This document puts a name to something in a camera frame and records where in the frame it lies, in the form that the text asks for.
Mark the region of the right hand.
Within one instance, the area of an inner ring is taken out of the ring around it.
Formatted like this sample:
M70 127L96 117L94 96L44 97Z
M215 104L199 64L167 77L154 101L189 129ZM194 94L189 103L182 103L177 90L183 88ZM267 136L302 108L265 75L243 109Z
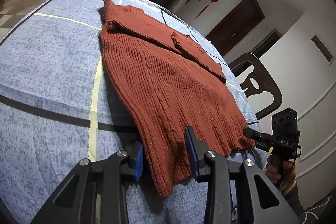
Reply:
M288 194L296 185L296 166L293 161L283 161L280 167L280 158L277 155L270 155L267 159L265 175L277 184L281 180L280 192L283 196Z

